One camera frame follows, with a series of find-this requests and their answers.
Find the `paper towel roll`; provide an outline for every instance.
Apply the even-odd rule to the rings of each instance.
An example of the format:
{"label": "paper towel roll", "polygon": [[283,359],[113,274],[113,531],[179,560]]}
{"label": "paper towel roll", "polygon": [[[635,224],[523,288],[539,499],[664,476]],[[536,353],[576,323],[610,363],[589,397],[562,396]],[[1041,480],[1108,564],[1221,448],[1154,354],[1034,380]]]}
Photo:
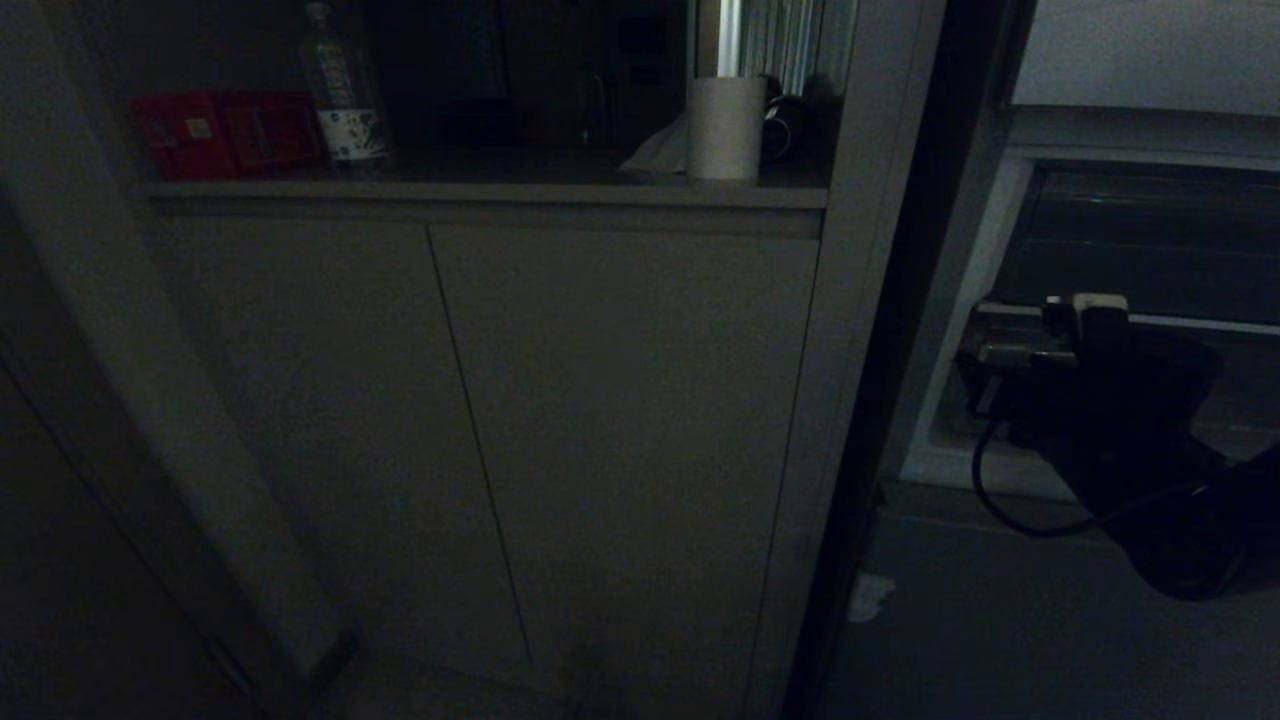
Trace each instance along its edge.
{"label": "paper towel roll", "polygon": [[755,179],[760,173],[764,78],[698,78],[689,92],[689,177]]}

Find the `plastic bottle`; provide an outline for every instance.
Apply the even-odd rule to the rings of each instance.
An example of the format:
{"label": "plastic bottle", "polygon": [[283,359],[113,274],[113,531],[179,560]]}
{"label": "plastic bottle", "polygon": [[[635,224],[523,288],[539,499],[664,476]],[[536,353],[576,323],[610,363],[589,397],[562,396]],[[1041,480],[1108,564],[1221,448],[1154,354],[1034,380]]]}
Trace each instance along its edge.
{"label": "plastic bottle", "polygon": [[366,174],[389,167],[385,124],[361,53],[329,24],[328,3],[307,3],[311,29],[300,49],[334,168]]}

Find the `electrical cable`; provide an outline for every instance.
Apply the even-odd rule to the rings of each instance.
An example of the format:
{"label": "electrical cable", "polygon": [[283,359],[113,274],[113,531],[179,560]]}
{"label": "electrical cable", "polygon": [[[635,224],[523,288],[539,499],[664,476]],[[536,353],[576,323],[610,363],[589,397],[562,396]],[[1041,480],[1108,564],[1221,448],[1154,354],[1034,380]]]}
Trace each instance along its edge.
{"label": "electrical cable", "polygon": [[1065,538],[1065,537],[1078,536],[1082,533],[1087,533],[1093,528],[1119,520],[1120,518],[1124,518],[1132,512],[1137,512],[1138,510],[1143,510],[1147,506],[1160,502],[1162,500],[1167,500],[1170,497],[1176,497],[1180,495],[1193,495],[1196,492],[1208,488],[1208,483],[1204,482],[1180,483],[1130,500],[1129,502],[1120,505],[1120,507],[1112,510],[1111,512],[1107,512],[1106,515],[1093,515],[1091,518],[1085,518],[1084,520],[1080,520],[1078,523],[1071,523],[1069,525],[1061,525],[1057,528],[1033,528],[1030,525],[1024,525],[1020,521],[1011,518],[1010,515],[1005,514],[1005,511],[996,505],[996,502],[991,498],[991,496],[987,495],[987,488],[983,487],[982,483],[982,456],[987,451],[987,443],[991,442],[991,438],[996,434],[996,430],[1000,429],[1000,425],[1002,423],[1004,423],[1002,420],[992,420],[987,425],[987,429],[983,430],[982,437],[978,438],[978,446],[973,451],[973,466],[972,466],[973,492],[974,495],[978,496],[978,501],[982,502],[982,506],[987,509],[987,512],[991,512],[992,516],[995,516],[997,520],[1007,525],[1010,529],[1016,530],[1028,537]]}

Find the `red package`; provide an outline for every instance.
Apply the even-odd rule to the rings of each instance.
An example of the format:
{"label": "red package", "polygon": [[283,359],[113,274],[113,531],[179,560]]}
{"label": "red package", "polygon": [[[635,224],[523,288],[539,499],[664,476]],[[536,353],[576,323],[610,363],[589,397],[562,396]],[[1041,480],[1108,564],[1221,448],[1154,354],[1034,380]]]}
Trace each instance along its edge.
{"label": "red package", "polygon": [[169,181],[234,179],[324,161],[315,110],[302,92],[137,97],[133,114]]}

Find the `cabinet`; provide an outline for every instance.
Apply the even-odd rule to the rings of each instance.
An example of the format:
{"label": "cabinet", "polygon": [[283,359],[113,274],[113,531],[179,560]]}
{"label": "cabinet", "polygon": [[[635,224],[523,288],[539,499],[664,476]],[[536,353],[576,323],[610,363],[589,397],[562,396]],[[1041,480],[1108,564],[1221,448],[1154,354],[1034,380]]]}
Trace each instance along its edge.
{"label": "cabinet", "polygon": [[430,233],[535,671],[735,716],[817,241]]}
{"label": "cabinet", "polygon": [[374,651],[527,664],[421,224],[160,219],[150,252],[329,591]]}

